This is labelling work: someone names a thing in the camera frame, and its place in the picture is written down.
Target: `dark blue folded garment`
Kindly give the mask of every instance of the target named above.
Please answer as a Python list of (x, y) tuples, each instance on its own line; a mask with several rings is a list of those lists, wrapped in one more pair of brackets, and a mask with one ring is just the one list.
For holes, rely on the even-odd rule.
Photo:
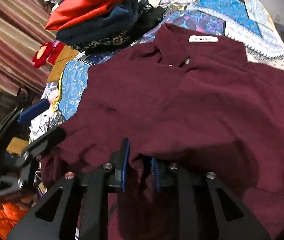
[(138, 1), (124, 0), (103, 16), (57, 32), (56, 39), (69, 46), (107, 38), (128, 31), (138, 20)]

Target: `pink and gold curtain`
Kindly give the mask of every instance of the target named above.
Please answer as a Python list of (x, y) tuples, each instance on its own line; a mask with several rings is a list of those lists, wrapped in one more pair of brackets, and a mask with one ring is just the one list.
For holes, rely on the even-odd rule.
[(33, 67), (41, 44), (55, 40), (45, 30), (49, 15), (41, 0), (0, 0), (0, 91), (15, 95), (24, 84), (41, 95), (49, 74)]

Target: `stack of folded clothes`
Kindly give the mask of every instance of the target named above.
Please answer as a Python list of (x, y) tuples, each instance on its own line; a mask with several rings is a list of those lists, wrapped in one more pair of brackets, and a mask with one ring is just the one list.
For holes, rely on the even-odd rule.
[(52, 12), (46, 29), (57, 30), (58, 41), (94, 54), (128, 46), (145, 33), (139, 30), (149, 26), (146, 18), (153, 19), (152, 29), (164, 12), (147, 0), (65, 0)]

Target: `orange garment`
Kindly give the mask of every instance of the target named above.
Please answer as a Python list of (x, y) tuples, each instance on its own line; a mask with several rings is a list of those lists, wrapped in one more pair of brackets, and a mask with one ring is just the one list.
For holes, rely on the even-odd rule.
[(63, 30), (110, 12), (123, 0), (65, 0), (56, 8), (46, 25), (47, 30)]
[(19, 206), (12, 203), (3, 204), (0, 210), (0, 237), (5, 240), (10, 230), (27, 213)]

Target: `clothing label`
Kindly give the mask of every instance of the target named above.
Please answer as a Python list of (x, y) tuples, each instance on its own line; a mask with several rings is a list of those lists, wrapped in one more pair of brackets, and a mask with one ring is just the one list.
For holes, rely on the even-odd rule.
[(189, 42), (217, 42), (217, 37), (192, 35), (189, 37)]

